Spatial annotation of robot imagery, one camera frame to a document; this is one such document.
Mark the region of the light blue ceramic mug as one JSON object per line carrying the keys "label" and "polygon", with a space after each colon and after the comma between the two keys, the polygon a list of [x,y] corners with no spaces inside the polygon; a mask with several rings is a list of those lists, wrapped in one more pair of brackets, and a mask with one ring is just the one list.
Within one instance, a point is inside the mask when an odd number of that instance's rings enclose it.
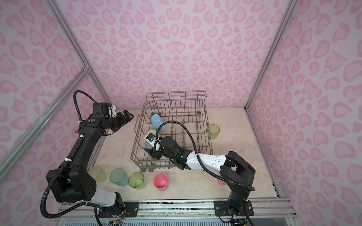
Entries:
{"label": "light blue ceramic mug", "polygon": [[152,123],[154,130],[158,130],[164,122],[160,115],[154,114],[151,117],[151,123]]}

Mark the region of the green transparent plastic cup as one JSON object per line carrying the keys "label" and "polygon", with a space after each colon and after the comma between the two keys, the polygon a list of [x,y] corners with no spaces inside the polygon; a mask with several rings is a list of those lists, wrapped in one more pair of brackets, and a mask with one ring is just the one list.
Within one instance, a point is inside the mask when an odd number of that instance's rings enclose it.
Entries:
{"label": "green transparent plastic cup", "polygon": [[146,180],[142,172],[133,173],[129,179],[128,184],[131,188],[141,190],[146,186]]}

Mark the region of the teal plastic cup front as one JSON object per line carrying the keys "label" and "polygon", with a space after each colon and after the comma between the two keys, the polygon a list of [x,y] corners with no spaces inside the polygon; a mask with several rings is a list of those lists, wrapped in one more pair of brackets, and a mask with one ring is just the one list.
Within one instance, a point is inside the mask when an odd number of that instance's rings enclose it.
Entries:
{"label": "teal plastic cup front", "polygon": [[109,175],[109,180],[117,186],[122,186],[122,187],[127,186],[128,179],[129,179],[128,175],[122,168],[114,169]]}

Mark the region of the pale yellow plastic cup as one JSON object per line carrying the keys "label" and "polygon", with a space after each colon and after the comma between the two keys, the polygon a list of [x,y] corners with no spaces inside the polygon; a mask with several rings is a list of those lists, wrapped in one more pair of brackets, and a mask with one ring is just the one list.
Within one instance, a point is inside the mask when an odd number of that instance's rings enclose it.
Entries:
{"label": "pale yellow plastic cup", "polygon": [[88,170],[88,174],[95,179],[95,181],[97,183],[102,183],[104,181],[106,181],[107,179],[107,174],[105,173],[105,171],[98,165],[95,165],[93,167],[91,167]]}

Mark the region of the teal textured plastic cup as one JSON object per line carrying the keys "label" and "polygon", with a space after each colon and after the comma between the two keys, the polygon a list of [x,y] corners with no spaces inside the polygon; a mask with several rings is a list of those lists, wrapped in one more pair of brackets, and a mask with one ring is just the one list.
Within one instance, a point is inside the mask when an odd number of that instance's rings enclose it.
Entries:
{"label": "teal textured plastic cup", "polygon": [[145,147],[146,147],[146,149],[151,150],[154,147],[154,144],[153,144],[153,142],[146,141],[145,142]]}

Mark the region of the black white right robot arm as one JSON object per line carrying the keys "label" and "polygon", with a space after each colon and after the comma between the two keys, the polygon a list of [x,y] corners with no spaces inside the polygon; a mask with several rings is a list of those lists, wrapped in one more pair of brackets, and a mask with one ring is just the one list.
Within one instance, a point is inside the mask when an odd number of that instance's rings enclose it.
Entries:
{"label": "black white right robot arm", "polygon": [[255,190],[252,186],[255,169],[236,152],[230,151],[227,155],[195,153],[179,146],[171,136],[156,139],[152,133],[145,137],[145,141],[152,147],[145,151],[156,160],[165,157],[181,170],[204,170],[211,176],[217,175],[217,179],[225,182],[231,190],[229,212],[234,215],[245,213],[246,200]]}

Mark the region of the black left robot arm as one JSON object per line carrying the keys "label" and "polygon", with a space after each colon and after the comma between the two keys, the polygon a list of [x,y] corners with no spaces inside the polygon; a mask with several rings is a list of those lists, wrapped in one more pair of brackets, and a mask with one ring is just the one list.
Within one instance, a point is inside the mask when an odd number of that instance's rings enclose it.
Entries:
{"label": "black left robot arm", "polygon": [[107,192],[97,186],[96,180],[88,174],[88,164],[98,141],[111,130],[117,132],[134,118],[127,110],[116,112],[109,103],[94,103],[93,113],[80,122],[76,133],[79,135],[75,145],[55,170],[50,170],[46,179],[48,186],[41,198],[42,215],[55,218],[46,210],[49,193],[53,193],[56,201],[74,203],[64,214],[84,205],[97,207],[119,216],[124,211],[124,204],[118,192]]}

